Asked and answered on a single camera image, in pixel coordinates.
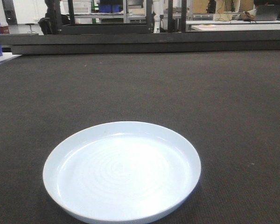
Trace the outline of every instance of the black metal frame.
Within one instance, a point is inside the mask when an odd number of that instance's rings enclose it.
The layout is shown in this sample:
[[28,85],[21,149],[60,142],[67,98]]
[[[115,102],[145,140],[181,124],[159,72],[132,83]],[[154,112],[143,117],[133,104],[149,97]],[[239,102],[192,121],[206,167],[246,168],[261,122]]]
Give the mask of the black metal frame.
[[174,32],[175,23],[173,20],[173,0],[168,0],[168,22],[167,22],[168,33]]
[[51,20],[51,31],[52,34],[58,34],[58,23],[56,18],[56,12],[54,11],[54,1],[55,0],[48,0],[48,10],[47,13],[49,14]]
[[[146,24],[128,24],[128,23],[115,23],[115,24],[76,24],[75,23],[75,12],[73,7],[73,0],[68,0],[69,13],[70,13],[70,25],[62,25],[60,4],[59,0],[54,0],[59,10],[56,10],[57,20],[57,31],[54,33],[59,34],[144,34],[152,32],[152,15],[147,13]],[[146,6],[147,12],[152,11],[152,0],[147,0]]]
[[120,35],[0,35],[13,54],[280,50],[280,30]]

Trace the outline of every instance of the person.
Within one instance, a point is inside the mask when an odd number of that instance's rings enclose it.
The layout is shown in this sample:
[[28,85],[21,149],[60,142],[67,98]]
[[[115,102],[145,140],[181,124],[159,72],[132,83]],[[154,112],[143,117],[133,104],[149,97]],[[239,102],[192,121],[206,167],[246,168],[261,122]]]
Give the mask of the person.
[[256,10],[258,6],[268,5],[268,0],[254,0],[254,9],[246,11],[244,14],[241,14],[236,19],[237,20],[254,20],[256,16]]
[[216,13],[216,0],[209,0],[209,3],[207,5],[206,12],[207,13]]
[[[49,7],[49,2],[50,1],[54,1],[54,0],[45,0],[45,3],[47,5],[47,7]],[[53,6],[54,6],[54,11],[55,11],[55,14],[56,14],[56,6],[55,6],[55,3],[53,2]],[[46,18],[50,18],[50,13],[49,13],[49,8],[47,10],[47,13],[45,14],[45,17]],[[61,14],[61,21],[62,21],[62,25],[69,25],[70,24],[70,20],[69,18],[67,17],[67,15],[63,15]]]

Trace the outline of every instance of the dark gray table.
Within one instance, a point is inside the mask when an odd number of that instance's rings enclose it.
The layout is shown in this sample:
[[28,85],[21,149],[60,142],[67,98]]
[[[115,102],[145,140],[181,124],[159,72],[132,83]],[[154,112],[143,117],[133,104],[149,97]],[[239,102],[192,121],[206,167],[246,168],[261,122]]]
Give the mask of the dark gray table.
[[155,224],[280,224],[280,51],[21,56],[0,65],[0,224],[78,224],[43,164],[84,128],[137,120],[186,137],[200,182]]

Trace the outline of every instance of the black tablecloth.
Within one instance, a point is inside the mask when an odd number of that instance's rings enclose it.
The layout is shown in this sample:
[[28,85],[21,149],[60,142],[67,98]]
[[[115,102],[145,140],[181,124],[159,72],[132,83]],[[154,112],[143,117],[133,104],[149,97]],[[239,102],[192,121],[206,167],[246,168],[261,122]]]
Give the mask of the black tablecloth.
[[0,224],[78,224],[42,168],[62,140],[120,120],[187,138],[202,163],[155,224],[280,224],[280,51],[21,56],[0,65]]

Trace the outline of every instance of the ceramic plate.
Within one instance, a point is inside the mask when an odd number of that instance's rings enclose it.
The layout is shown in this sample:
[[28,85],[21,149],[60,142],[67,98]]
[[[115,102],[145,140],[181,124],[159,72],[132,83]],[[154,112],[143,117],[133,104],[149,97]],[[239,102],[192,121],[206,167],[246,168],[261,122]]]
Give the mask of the ceramic plate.
[[43,181],[70,215],[90,224],[147,224],[178,208],[201,171],[194,147],[165,127],[101,124],[61,142]]

